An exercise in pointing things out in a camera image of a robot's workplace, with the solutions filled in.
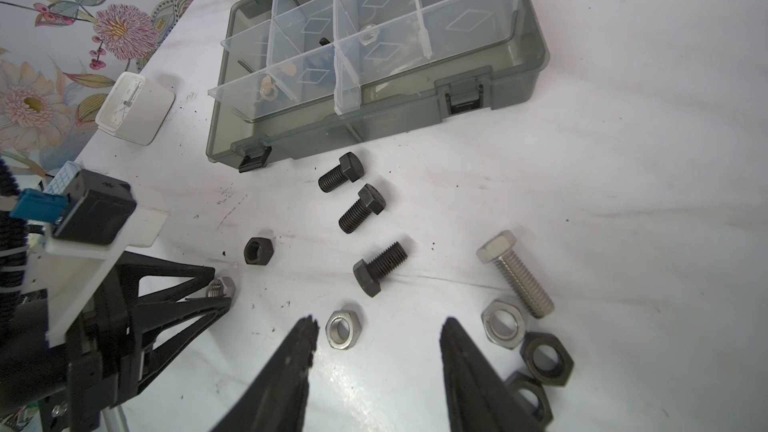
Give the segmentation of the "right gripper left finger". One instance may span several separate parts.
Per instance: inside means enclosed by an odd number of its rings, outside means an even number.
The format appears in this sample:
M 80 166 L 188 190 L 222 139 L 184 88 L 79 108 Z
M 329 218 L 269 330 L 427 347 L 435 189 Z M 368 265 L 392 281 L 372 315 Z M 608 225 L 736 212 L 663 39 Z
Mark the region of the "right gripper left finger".
M 300 318 L 215 431 L 301 431 L 319 325 Z

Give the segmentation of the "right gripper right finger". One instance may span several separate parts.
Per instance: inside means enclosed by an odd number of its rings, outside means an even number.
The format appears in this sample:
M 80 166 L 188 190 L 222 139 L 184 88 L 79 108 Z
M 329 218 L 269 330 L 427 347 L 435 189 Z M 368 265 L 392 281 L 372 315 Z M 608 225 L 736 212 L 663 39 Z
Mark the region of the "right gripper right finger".
M 452 431 L 540 431 L 454 317 L 441 329 L 440 349 Z

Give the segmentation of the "large silver hex nut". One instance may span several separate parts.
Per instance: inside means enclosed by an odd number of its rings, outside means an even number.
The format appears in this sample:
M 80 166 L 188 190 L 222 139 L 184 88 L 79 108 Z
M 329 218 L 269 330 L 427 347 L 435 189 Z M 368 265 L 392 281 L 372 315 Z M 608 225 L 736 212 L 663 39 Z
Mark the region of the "large silver hex nut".
M 359 318 L 351 310 L 334 311 L 325 327 L 328 343 L 336 350 L 348 350 L 354 347 L 361 332 L 362 326 Z

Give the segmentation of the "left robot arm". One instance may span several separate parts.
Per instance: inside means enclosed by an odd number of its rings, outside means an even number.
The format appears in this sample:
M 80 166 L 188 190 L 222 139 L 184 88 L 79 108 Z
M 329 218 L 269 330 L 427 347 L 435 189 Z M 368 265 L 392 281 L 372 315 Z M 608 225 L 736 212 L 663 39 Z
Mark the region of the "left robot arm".
M 58 193 L 1 169 L 1 411 L 37 404 L 46 431 L 93 431 L 231 308 L 211 267 L 144 254 L 162 196 L 89 170 Z

